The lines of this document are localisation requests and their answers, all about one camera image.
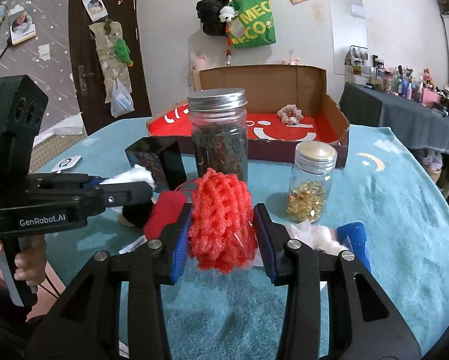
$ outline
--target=red knitted object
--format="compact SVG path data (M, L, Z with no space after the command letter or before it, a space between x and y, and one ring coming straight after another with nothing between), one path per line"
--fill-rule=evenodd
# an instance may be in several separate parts
M161 192L158 201L153 207L151 216L143 228L146 239L159 238L166 225L176 223L186 202L187 197L182 192Z
M190 257L197 258L201 269L217 268L224 274L235 267L249 267L257 243L251 225L253 203L246 183L236 175L208 168L196 185L191 194Z

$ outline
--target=door handle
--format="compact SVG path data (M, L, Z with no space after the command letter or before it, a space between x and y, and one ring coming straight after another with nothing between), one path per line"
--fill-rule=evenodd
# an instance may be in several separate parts
M86 77L94 76L94 73L86 73L86 68L83 64L80 64L77 67L77 74L79 79L79 90L81 92L81 96L88 95L88 85L86 83Z

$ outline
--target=silver jar lid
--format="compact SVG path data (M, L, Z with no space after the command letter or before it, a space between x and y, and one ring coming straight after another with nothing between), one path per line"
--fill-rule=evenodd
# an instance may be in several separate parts
M248 102L244 96L244 89L223 88L199 91L188 96L190 111L226 111L243 107Z
M336 166L338 152L324 142L308 140L298 143L295 151L295 164L306 172L328 173Z

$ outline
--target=dark gray tablecloth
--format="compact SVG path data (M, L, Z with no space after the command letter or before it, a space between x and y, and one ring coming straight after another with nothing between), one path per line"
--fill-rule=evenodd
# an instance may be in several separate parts
M408 149L429 148L449 154L449 117L412 100L347 82L340 107L351 124L390 127Z

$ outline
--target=black backpack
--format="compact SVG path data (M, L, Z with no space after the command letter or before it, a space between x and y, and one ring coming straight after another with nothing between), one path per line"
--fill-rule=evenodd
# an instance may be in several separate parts
M206 35L226 36L226 23L221 23L220 12L228 3L229 0L202 0L196 4L197 17Z

